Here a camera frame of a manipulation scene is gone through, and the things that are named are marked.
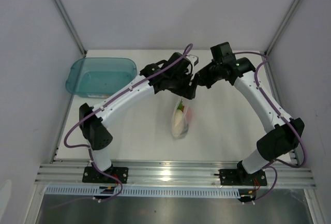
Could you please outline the red tomato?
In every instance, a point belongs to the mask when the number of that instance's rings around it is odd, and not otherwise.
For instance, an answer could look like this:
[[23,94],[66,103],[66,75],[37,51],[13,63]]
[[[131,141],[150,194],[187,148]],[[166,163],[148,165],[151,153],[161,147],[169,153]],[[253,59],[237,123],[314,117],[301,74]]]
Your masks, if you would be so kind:
[[187,107],[187,111],[186,111],[186,120],[188,122],[190,122],[192,119],[192,108],[191,107]]

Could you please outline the clear zip top bag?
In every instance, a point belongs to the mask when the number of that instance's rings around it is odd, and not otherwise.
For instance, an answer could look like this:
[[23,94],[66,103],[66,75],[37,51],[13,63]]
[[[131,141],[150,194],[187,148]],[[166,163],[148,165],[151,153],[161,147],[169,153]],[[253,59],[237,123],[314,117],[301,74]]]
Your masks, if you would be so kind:
[[171,120],[171,134],[174,139],[181,139],[187,135],[191,120],[191,100],[179,98]]

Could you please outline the white radish with leaves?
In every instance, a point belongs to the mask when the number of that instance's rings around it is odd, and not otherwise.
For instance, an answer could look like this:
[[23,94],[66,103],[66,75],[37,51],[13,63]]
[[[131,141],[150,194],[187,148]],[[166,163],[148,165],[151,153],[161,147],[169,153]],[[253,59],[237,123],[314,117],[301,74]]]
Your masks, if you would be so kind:
[[172,122],[171,122],[171,133],[175,139],[180,139],[184,137],[188,131],[188,121],[186,120],[186,111],[188,105],[181,98],[173,112]]

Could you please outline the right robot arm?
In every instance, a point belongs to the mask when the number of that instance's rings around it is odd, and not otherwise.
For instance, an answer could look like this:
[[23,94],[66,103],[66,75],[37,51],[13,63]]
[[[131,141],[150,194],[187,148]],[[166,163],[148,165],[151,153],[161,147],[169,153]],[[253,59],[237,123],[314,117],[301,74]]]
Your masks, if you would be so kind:
[[251,105],[266,132],[257,141],[257,148],[237,165],[236,178],[246,185],[254,180],[256,172],[304,146],[305,124],[301,118],[294,119],[265,91],[258,76],[260,66],[255,67],[246,57],[236,58],[228,42],[217,44],[210,51],[212,61],[194,76],[197,85],[211,88],[217,81],[228,81]]

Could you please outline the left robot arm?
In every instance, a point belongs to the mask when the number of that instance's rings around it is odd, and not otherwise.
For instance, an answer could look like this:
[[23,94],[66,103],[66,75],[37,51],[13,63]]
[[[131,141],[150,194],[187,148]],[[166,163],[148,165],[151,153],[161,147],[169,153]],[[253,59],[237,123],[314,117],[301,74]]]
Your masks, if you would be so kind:
[[198,62],[195,55],[182,56],[175,52],[168,60],[146,65],[128,85],[103,102],[80,106],[79,127],[90,147],[92,161],[97,166],[94,170],[96,179],[105,183],[112,177],[109,145],[113,137],[108,131],[110,124],[132,105],[160,91],[167,90],[193,99],[197,88],[193,72]]

